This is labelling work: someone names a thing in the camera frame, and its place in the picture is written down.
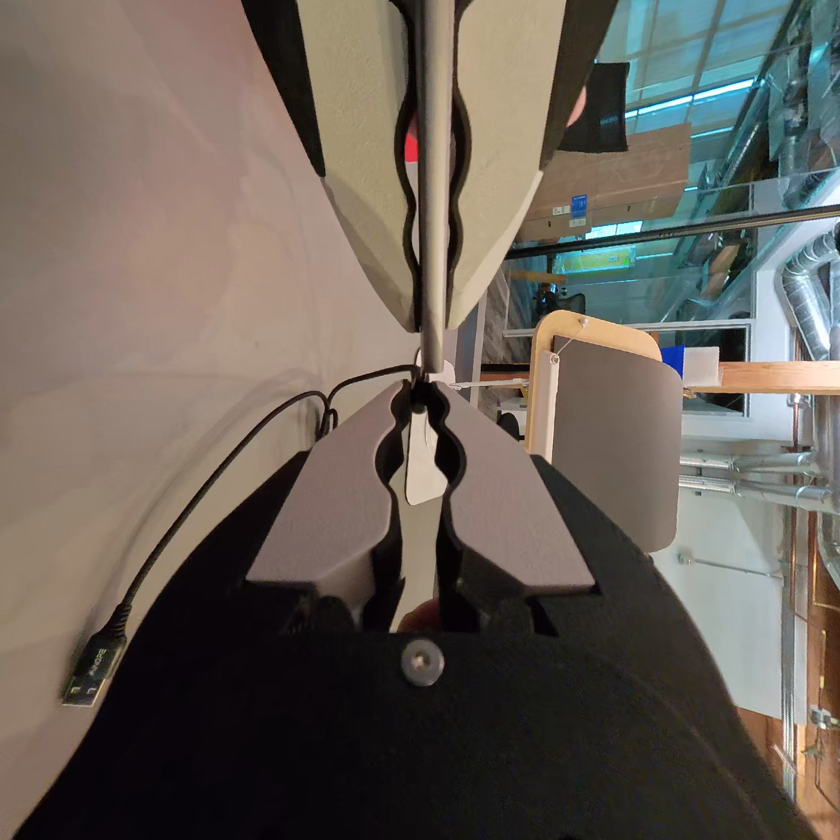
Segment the white tablet stand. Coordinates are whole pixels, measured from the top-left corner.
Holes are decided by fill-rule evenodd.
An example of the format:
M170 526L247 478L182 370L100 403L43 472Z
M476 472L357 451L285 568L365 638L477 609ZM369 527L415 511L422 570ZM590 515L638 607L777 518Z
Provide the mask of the white tablet stand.
M646 332L572 311L532 336L524 446L646 553L677 531L683 383Z

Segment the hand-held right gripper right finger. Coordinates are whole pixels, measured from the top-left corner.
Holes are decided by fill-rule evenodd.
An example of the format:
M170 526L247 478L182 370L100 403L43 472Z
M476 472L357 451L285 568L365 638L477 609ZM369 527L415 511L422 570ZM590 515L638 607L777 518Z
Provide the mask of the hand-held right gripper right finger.
M427 411L447 479L440 620L490 621L505 602L592 593L589 566L522 444L444 384L427 384Z

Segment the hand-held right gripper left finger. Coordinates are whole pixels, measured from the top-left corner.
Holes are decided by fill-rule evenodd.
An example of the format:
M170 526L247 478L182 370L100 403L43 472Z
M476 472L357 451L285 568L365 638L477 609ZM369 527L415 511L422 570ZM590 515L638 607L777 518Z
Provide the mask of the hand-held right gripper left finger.
M404 461L411 390L388 385L313 446L247 582L332 597L357 627L390 626L404 586L390 482Z

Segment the white storage box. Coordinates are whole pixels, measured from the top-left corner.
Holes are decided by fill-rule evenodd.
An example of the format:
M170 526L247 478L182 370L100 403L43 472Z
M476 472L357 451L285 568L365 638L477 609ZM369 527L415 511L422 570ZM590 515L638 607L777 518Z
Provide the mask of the white storage box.
M681 378L687 390L706 392L719 387L721 373L718 346L686 346L682 366Z

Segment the cardboard box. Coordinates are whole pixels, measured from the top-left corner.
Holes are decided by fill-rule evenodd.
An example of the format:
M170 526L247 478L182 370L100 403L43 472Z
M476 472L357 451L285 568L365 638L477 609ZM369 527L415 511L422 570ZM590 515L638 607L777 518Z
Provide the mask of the cardboard box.
M625 152L554 153L522 228L545 238L569 230L572 217L594 227L672 217L684 195L690 162L688 122L633 133Z

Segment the silver air duct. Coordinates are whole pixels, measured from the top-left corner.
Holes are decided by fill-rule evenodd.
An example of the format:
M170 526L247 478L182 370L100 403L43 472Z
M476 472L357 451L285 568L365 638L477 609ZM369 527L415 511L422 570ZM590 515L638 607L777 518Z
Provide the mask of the silver air duct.
M839 224L784 263L780 289L811 359L839 361Z

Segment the wooden topped desk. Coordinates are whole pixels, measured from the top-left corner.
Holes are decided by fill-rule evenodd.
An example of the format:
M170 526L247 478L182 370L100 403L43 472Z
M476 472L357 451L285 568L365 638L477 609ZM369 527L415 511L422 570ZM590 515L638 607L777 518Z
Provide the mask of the wooden topped desk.
M839 395L838 361L721 362L715 393Z

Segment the grey usb hub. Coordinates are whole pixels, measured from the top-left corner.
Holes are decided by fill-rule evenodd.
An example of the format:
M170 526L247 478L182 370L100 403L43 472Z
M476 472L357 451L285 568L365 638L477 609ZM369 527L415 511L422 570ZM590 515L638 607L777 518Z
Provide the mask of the grey usb hub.
M421 363L429 381L445 362L455 2L422 1L415 10Z

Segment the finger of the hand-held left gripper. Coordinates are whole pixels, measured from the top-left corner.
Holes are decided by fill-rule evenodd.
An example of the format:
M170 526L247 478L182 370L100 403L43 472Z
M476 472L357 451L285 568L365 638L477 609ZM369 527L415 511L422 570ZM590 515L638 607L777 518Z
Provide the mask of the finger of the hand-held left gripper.
M456 188L459 252L448 329L488 288L542 180L565 7L565 1L476 1L460 15L455 80L467 151Z
M409 82L409 32L386 1L298 2L324 161L322 182L377 296L409 333L415 258L397 128Z

